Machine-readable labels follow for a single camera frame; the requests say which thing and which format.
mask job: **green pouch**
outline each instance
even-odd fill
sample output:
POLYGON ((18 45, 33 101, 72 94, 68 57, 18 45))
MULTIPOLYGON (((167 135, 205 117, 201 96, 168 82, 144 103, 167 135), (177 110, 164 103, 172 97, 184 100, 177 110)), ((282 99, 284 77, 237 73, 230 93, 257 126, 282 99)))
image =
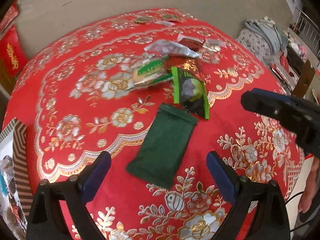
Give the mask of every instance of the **green pouch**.
POLYGON ((170 189, 198 120, 161 104, 146 138, 126 170, 149 183, 170 189))
POLYGON ((186 110, 209 119, 209 102, 204 83, 178 67, 172 67, 173 102, 186 110))

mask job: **finger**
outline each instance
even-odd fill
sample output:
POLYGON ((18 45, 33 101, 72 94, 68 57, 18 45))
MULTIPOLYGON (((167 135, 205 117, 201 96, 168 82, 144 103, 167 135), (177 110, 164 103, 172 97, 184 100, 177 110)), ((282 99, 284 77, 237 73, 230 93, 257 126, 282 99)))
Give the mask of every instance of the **finger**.
POLYGON ((305 213, 309 210, 311 206, 312 199, 316 194, 316 180, 318 175, 318 169, 319 159, 314 157, 311 170, 306 181, 306 188, 299 201, 298 212, 302 211, 303 213, 305 213))

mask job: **floral tablecloth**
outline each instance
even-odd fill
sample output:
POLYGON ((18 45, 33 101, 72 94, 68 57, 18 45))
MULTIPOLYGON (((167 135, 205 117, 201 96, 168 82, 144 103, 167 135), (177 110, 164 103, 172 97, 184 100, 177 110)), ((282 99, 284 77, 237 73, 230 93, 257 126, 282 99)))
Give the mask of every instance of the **floral tablecloth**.
MULTIPOLYGON (((110 152, 110 171, 87 204, 106 238, 207 240, 230 209, 206 168, 208 152, 217 151, 238 174, 253 181, 276 179, 285 198, 301 170, 303 154, 293 134, 241 107, 241 94, 255 87, 284 93, 262 63, 213 26, 175 9, 139 11, 89 24, 36 55, 19 77, 4 125, 17 117, 28 126, 33 191, 40 179, 65 180, 102 150, 110 152), (166 27, 134 21, 137 16, 161 20, 167 15, 176 15, 180 22, 166 27), (219 39, 227 48, 200 50, 210 119, 199 118, 174 186, 164 189, 130 175, 125 167, 137 155, 159 105, 173 103, 172 84, 127 89, 133 86, 133 68, 153 56, 144 52, 146 44, 174 41, 179 33, 219 39)), ((65 218, 79 239, 67 212, 65 218)))

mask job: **concrete floor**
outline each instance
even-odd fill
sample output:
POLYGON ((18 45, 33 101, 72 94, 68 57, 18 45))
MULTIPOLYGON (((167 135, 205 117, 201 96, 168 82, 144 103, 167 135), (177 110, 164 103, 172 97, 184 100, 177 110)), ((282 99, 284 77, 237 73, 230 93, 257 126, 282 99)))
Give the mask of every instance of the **concrete floor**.
MULTIPOLYGON (((232 38, 238 36, 248 18, 272 18, 284 29, 292 13, 286 0, 19 0, 16 19, 19 40, 31 58, 51 42, 92 21, 147 8, 179 8, 207 21, 232 38)), ((295 191, 303 190, 309 166, 306 165, 295 191)), ((293 226, 297 200, 288 213, 293 226)))

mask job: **table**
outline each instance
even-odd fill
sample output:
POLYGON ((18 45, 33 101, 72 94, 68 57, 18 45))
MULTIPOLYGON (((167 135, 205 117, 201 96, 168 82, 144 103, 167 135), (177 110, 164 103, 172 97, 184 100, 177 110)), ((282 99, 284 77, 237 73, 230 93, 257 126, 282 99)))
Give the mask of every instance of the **table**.
MULTIPOLYGON (((65 180, 102 150, 110 152, 110 171, 87 204, 106 238, 207 240, 230 209, 206 168, 208 152, 217 151, 253 181, 276 179, 285 198, 301 170, 303 153, 294 135, 277 121, 241 107, 241 94, 255 87, 284 93, 262 63, 208 23, 176 9, 138 11, 75 30, 36 55, 19 77, 4 125, 17 117, 28 126, 33 191, 40 179, 65 180), (172 27, 134 22, 137 16, 161 20, 168 15, 180 22, 172 27), (143 48, 157 39, 174 41, 179 33, 219 39, 227 48, 200 50, 210 119, 199 118, 175 185, 164 189, 130 175, 125 167, 135 158, 159 105, 173 103, 172 85, 127 88, 132 86, 132 69, 152 57, 143 48), (196 226, 200 222, 203 228, 196 226)), ((79 239, 68 212, 64 214, 72 236, 79 239)))

